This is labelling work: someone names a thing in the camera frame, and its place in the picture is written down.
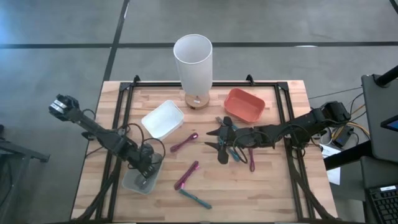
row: keyboard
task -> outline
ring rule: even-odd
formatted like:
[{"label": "keyboard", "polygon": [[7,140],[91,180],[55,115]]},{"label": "keyboard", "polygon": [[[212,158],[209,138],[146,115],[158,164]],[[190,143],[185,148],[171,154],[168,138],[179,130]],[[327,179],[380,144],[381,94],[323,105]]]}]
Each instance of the keyboard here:
[{"label": "keyboard", "polygon": [[398,185],[367,190],[379,223],[398,224]]}]

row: pink utensil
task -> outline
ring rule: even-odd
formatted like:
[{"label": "pink utensil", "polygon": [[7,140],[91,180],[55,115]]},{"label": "pink utensil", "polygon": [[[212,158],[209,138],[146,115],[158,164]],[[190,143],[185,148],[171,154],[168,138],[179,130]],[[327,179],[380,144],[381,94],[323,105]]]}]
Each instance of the pink utensil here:
[{"label": "pink utensil", "polygon": [[194,140],[198,137],[199,137],[198,133],[191,134],[185,141],[181,142],[180,144],[176,144],[176,145],[172,146],[170,148],[170,152],[175,152],[175,151],[179,150],[185,143],[187,143],[191,140]]}]

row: computer monitor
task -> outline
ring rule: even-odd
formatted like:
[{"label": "computer monitor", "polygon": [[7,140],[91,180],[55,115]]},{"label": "computer monitor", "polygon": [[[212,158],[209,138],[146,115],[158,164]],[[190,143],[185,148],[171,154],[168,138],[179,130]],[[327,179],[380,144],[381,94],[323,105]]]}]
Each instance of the computer monitor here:
[{"label": "computer monitor", "polygon": [[393,131],[398,131],[398,115],[383,121],[380,126]]}]

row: white paper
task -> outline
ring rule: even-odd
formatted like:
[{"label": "white paper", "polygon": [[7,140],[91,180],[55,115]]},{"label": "white paper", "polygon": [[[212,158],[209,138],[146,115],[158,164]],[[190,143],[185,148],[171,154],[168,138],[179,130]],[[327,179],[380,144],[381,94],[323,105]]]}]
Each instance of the white paper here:
[{"label": "white paper", "polygon": [[[334,155],[339,153],[340,151],[337,149],[333,149],[332,147],[326,146],[326,145],[322,145],[323,151],[322,151],[322,156],[323,158],[326,158],[328,156]],[[340,185],[340,167],[332,169],[332,170],[328,170],[328,179],[329,182],[331,182],[332,184],[336,184],[336,185]]]},{"label": "white paper", "polygon": [[386,190],[395,190],[396,187],[395,186],[390,186],[390,187],[381,187],[380,190],[381,191],[386,191]]}]

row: table leg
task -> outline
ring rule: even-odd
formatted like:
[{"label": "table leg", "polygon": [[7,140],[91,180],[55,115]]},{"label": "table leg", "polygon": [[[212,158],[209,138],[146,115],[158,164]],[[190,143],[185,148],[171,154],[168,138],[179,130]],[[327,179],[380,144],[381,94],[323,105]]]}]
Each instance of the table leg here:
[{"label": "table leg", "polygon": [[370,141],[366,141],[350,149],[324,158],[326,170],[331,170],[342,165],[358,161],[362,156],[373,157]]},{"label": "table leg", "polygon": [[50,155],[48,154],[42,154],[7,141],[0,141],[0,149],[10,153],[20,153],[22,155],[38,159],[40,162],[48,162],[50,158]]}]

